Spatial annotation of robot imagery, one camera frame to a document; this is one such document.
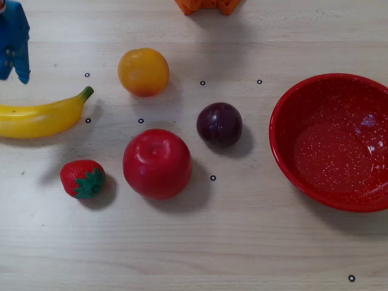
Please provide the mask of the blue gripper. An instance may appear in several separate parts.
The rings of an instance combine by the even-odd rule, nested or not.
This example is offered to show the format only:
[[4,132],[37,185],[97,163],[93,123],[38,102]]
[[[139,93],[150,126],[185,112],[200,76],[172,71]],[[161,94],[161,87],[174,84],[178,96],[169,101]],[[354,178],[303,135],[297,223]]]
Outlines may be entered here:
[[6,80],[13,68],[23,84],[30,79],[28,56],[29,30],[25,11],[20,2],[1,4],[0,80]]

